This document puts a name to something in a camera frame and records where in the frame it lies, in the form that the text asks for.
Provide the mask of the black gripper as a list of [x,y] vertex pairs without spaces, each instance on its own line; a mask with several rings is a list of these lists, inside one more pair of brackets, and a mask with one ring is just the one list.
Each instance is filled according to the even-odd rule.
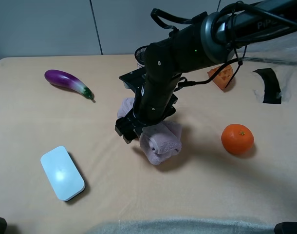
[[117,112],[115,131],[120,137],[123,137],[127,144],[138,138],[144,127],[156,125],[176,112],[176,109],[173,107],[176,103],[176,96],[172,95],[161,119],[153,122],[140,120],[134,113],[134,104],[137,105],[139,103],[137,99],[141,99],[141,96],[135,95],[135,97],[125,98]]

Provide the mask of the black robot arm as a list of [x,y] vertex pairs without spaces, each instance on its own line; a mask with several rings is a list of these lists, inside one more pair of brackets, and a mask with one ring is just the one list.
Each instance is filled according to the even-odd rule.
[[120,77],[135,93],[132,108],[115,123],[116,132],[126,143],[136,139],[144,127],[175,113],[174,92],[196,85],[183,77],[184,73],[241,62],[239,48],[297,32],[297,0],[238,1],[192,19],[157,8],[150,15],[169,30],[169,36],[143,46],[144,66]]

